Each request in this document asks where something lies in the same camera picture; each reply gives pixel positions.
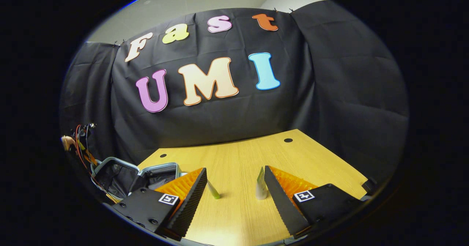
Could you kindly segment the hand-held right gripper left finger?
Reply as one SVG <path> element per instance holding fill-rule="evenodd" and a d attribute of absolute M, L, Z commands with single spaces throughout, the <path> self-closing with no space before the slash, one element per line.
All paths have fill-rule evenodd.
<path fill-rule="evenodd" d="M 159 188 L 139 188 L 113 208 L 152 233 L 180 241 L 186 236 L 207 184 L 199 168 Z"/>

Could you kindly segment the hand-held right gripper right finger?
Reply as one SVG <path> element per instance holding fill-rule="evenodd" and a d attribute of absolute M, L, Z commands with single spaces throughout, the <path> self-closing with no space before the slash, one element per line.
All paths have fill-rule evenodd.
<path fill-rule="evenodd" d="M 264 180 L 295 239 L 331 228 L 364 203 L 333 184 L 315 186 L 272 166 L 265 166 Z"/>

